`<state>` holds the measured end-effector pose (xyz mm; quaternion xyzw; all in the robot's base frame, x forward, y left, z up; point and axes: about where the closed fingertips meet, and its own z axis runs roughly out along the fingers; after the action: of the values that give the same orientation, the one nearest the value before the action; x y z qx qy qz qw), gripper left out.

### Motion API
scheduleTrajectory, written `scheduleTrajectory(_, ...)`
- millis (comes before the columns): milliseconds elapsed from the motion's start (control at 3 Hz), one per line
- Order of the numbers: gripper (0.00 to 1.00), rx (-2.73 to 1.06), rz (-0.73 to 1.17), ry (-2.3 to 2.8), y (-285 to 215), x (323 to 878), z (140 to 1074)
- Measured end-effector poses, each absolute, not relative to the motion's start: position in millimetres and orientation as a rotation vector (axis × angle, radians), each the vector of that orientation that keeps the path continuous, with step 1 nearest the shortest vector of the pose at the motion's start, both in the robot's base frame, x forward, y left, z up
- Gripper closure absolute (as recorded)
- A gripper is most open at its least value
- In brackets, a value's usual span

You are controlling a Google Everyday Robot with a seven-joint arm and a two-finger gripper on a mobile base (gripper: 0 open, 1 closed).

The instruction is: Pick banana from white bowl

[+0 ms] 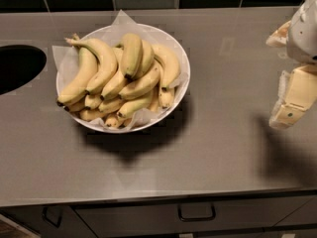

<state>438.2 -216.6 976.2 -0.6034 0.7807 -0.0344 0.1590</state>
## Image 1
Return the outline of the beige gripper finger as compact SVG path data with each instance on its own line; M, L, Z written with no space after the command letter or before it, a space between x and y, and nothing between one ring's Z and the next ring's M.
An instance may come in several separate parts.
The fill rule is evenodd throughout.
M269 47L282 48L286 46L286 39L290 21L285 22L278 27L265 41Z
M277 96L269 126L287 129L298 122L317 100L317 66L307 64L292 72L284 70L279 78Z

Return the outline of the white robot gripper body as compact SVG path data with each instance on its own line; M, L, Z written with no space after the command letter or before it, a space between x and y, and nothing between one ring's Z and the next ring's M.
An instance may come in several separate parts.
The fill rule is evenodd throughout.
M291 19L286 50L290 58L317 63L317 0L305 0Z

